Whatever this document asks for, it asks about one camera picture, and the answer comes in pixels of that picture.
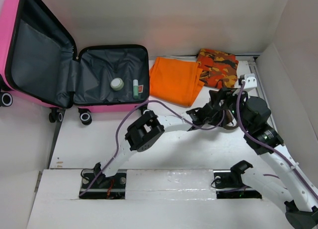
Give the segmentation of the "brown headphones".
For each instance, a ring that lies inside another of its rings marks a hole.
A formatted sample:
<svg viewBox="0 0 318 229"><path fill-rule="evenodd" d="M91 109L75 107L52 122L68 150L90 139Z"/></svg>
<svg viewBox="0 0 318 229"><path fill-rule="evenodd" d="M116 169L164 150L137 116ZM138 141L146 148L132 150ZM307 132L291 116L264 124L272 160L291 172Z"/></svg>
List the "brown headphones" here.
<svg viewBox="0 0 318 229"><path fill-rule="evenodd" d="M222 127L225 130L235 130L239 127L237 122L234 122L234 117L231 114L230 110L225 110L225 116L224 120L221 123L220 127Z"/></svg>

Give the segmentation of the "orange camouflage garment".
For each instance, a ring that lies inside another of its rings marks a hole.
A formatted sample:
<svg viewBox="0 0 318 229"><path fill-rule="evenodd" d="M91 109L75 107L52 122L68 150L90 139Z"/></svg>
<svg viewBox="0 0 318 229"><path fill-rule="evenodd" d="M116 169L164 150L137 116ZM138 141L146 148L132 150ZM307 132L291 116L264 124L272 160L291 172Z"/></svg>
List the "orange camouflage garment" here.
<svg viewBox="0 0 318 229"><path fill-rule="evenodd" d="M239 62L234 54L202 48L197 63L202 69L200 80L205 86L218 89L235 86Z"/></svg>

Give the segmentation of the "orange cloth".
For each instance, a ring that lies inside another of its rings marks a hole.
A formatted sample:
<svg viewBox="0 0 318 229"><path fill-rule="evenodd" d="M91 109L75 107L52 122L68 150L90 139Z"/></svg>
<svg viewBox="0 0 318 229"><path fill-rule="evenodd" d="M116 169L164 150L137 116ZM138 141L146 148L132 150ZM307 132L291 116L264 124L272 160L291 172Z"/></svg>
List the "orange cloth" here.
<svg viewBox="0 0 318 229"><path fill-rule="evenodd" d="M190 107L203 88L197 62L157 57L150 69L150 95Z"/></svg>

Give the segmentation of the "green white tube bottle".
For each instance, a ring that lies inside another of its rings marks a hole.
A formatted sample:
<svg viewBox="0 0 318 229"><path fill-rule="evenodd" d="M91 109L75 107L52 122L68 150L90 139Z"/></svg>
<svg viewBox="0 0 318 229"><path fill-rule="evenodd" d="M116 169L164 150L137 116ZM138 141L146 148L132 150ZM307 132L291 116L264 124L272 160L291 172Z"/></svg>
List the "green white tube bottle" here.
<svg viewBox="0 0 318 229"><path fill-rule="evenodd" d="M137 79L133 80L133 98L134 99L139 98L139 82Z"/></svg>

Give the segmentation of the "pale green round jar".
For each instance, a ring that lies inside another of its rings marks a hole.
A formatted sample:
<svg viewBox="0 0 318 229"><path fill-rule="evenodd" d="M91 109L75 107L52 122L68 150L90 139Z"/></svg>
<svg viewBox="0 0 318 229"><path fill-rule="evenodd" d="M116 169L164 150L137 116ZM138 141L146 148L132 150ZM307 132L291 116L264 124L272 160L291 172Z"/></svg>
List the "pale green round jar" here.
<svg viewBox="0 0 318 229"><path fill-rule="evenodd" d="M111 82L110 82L110 87L114 90L114 91L119 91L124 87L124 82L121 78L117 77L114 78Z"/></svg>

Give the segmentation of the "pink suitcase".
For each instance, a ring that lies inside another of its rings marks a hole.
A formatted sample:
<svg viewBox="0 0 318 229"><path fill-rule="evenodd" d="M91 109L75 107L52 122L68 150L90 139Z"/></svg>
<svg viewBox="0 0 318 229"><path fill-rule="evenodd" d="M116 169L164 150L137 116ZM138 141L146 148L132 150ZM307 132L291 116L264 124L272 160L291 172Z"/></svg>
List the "pink suitcase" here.
<svg viewBox="0 0 318 229"><path fill-rule="evenodd" d="M114 91L110 82L121 78ZM133 98L133 80L139 98ZM0 104L14 96L49 108L49 121L62 109L79 110L84 125L92 113L130 111L150 95L149 56L137 44L90 46L76 43L42 0L4 0L0 11Z"/></svg>

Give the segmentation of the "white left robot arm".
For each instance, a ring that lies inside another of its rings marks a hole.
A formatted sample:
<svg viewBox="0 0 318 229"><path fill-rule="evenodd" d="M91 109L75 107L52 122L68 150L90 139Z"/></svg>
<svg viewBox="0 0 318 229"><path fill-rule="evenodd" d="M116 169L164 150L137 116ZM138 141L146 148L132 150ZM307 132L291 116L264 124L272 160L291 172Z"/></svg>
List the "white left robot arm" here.
<svg viewBox="0 0 318 229"><path fill-rule="evenodd" d="M157 115L152 110L145 110L137 120L128 126L124 139L119 141L120 128L132 114L132 112L129 112L116 130L114 155L109 160L97 163L93 168L93 181L99 187L108 186L111 177L117 173L121 165L134 154L150 149L164 133L194 130L209 131L224 125L224 110L213 109L209 104L202 108L199 107L178 114L160 101L151 100L150 103L161 104L172 115L162 116Z"/></svg>

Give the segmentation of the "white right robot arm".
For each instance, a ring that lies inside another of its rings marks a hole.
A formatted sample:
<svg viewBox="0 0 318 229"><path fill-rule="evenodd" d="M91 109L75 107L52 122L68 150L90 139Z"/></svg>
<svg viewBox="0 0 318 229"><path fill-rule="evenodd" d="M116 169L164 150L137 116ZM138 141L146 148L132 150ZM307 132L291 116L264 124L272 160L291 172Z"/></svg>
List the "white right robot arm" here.
<svg viewBox="0 0 318 229"><path fill-rule="evenodd" d="M217 175L215 186L221 188L250 187L267 197L285 214L295 229L313 229L318 225L318 189L302 172L284 145L280 135L267 120L271 110L260 97L249 96L242 88L210 90L211 108L229 110L244 133L246 143L266 162L283 186L256 171L242 160L229 172Z"/></svg>

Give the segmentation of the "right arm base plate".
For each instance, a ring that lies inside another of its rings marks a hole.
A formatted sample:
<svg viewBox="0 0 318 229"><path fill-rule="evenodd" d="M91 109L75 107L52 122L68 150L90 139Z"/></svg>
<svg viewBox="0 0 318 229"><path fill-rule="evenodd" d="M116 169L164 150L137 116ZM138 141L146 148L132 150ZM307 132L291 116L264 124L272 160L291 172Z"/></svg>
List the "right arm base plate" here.
<svg viewBox="0 0 318 229"><path fill-rule="evenodd" d="M216 190L217 199L262 199L256 190L244 185L230 170L213 171L211 187Z"/></svg>

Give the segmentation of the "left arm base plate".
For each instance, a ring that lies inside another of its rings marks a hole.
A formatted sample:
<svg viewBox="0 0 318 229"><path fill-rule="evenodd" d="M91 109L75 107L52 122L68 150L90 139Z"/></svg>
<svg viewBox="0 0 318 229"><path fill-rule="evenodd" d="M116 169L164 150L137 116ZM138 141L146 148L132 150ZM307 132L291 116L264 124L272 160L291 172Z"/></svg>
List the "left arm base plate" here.
<svg viewBox="0 0 318 229"><path fill-rule="evenodd" d="M90 170L81 173L82 182L79 190L80 199L102 199L102 200L123 200L126 193L126 171L119 171L114 176L102 180L100 183L95 181L86 193L81 195L94 179L94 174Z"/></svg>

